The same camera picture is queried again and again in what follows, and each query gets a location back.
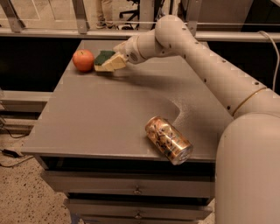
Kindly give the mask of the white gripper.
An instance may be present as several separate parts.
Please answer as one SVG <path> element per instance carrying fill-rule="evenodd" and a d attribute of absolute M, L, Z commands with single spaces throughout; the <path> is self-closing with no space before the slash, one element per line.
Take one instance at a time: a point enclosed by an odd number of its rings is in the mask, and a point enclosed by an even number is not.
<path fill-rule="evenodd" d="M 137 46 L 138 36 L 132 36 L 128 40 L 116 45 L 113 50 L 116 52 L 112 57 L 107 59 L 102 67 L 106 71 L 113 72 L 126 67 L 126 62 L 140 64 L 145 62 Z"/>

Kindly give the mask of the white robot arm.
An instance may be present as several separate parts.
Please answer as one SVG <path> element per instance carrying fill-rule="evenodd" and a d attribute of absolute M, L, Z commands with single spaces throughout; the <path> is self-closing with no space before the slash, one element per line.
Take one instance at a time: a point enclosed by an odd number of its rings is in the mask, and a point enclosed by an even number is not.
<path fill-rule="evenodd" d="M 133 64 L 182 57 L 234 118 L 216 155 L 215 223 L 280 224 L 280 96 L 203 46 L 173 15 L 114 50 Z"/>

